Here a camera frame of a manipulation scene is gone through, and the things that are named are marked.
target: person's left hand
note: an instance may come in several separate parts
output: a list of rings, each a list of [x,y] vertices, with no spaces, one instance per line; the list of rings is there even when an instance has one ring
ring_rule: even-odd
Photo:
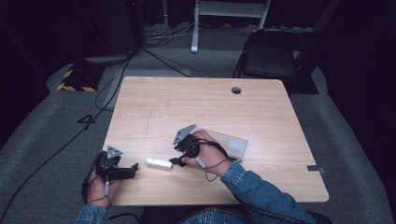
[[[114,199],[123,180],[110,181],[107,197],[105,195],[105,181],[101,176],[97,176],[95,171],[91,173],[90,182],[91,184],[88,186],[87,203],[107,209],[111,205],[111,201]]]

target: hand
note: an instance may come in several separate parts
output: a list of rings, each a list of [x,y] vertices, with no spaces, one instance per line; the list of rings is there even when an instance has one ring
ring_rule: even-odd
[[[212,138],[206,131],[201,130],[193,133],[195,138],[197,139],[205,139],[210,142],[216,142],[214,138]],[[197,156],[206,167],[212,167],[216,164],[219,164],[216,167],[207,169],[209,173],[223,176],[224,173],[228,170],[228,168],[231,166],[230,161],[226,161],[225,156],[215,147],[212,147],[210,145],[205,145],[202,144],[200,145],[200,153]],[[198,162],[195,160],[195,158],[183,158],[181,159],[184,163],[191,165],[191,166],[196,166],[201,168],[201,166],[198,164]]]
[[[110,183],[107,197],[105,196],[105,181],[101,176],[97,176],[95,171],[91,173],[90,183],[88,186],[87,202],[107,209],[110,207],[111,201],[116,195],[117,189],[123,183],[123,180],[115,180]]]

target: denim sleeve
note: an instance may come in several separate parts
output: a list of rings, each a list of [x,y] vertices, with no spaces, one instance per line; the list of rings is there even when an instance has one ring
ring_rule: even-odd
[[[85,204],[75,224],[105,224],[108,221],[107,210],[101,206]]]
[[[297,219],[303,223],[315,223],[289,194],[262,180],[259,175],[246,171],[237,161],[233,162],[221,181],[234,196],[244,203],[265,212]],[[278,219],[261,215],[250,209],[247,211],[254,223],[279,223]]]

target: gray carpet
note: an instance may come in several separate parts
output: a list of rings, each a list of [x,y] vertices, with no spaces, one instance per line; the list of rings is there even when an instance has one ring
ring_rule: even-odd
[[[231,77],[242,43],[255,27],[205,30],[200,35],[197,54],[190,54],[191,37],[149,49],[216,77]],[[193,69],[193,77],[210,77]],[[50,95],[36,107],[10,137],[0,152],[0,210],[18,186],[43,161],[66,144],[84,124],[77,121],[100,111],[95,106],[98,92],[56,91],[70,64],[48,80]],[[108,67],[99,85],[101,90],[120,66]],[[133,70],[170,70],[140,50],[127,67]],[[333,223],[393,223],[389,202],[373,166],[346,121],[327,95],[326,80],[317,69],[313,74],[320,95],[293,95],[291,102],[330,194],[326,203],[303,203],[303,207],[328,216]],[[108,89],[97,97],[102,106]],[[7,212],[4,223],[73,223],[83,206],[80,184],[95,155],[101,150],[112,112],[104,111],[75,141],[46,164],[22,189]],[[118,207],[112,214],[132,212],[142,207]],[[135,223],[131,218],[111,223]]]

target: wood grain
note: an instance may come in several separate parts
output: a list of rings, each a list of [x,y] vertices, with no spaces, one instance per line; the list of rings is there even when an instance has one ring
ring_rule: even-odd
[[[232,93],[239,87],[240,94]],[[148,168],[146,158],[168,161],[176,132],[197,123],[200,128],[247,139],[243,165],[292,195],[297,202],[329,199],[290,99],[278,80],[126,77],[120,89],[104,149],[124,152],[120,167],[139,163],[114,204],[236,203],[216,179],[203,171],[174,166],[166,172]]]

